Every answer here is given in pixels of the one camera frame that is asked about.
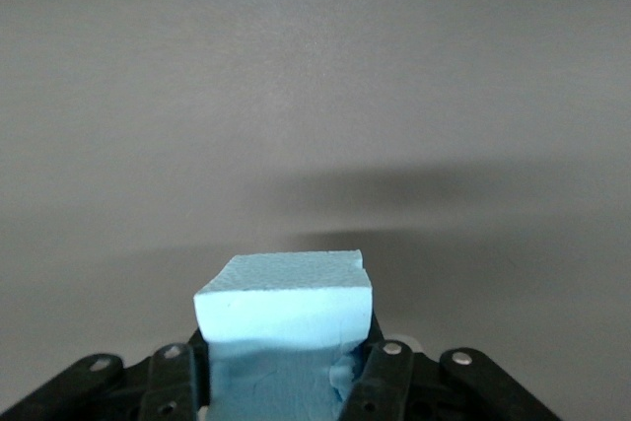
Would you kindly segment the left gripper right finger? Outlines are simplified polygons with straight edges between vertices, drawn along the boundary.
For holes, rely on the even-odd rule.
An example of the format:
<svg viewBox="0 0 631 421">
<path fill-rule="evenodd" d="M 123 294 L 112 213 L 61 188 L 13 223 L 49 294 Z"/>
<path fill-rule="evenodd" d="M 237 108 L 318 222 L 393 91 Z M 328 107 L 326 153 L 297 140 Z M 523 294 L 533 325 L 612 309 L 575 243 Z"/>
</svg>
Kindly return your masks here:
<svg viewBox="0 0 631 421">
<path fill-rule="evenodd" d="M 363 371 L 341 420 L 557 420 L 483 352 L 460 347 L 434 361 L 385 338 L 375 316 L 361 345 Z"/>
</svg>

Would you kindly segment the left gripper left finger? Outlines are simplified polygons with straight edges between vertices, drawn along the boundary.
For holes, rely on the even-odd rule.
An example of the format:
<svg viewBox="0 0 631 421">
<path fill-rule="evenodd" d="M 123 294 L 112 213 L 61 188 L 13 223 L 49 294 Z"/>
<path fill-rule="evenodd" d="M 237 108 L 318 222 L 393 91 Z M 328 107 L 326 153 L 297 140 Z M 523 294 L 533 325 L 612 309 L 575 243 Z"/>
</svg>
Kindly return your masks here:
<svg viewBox="0 0 631 421">
<path fill-rule="evenodd" d="M 208 344 L 195 331 L 126 367 L 86 356 L 1 414 L 3 420 L 197 420 L 210 404 Z"/>
</svg>

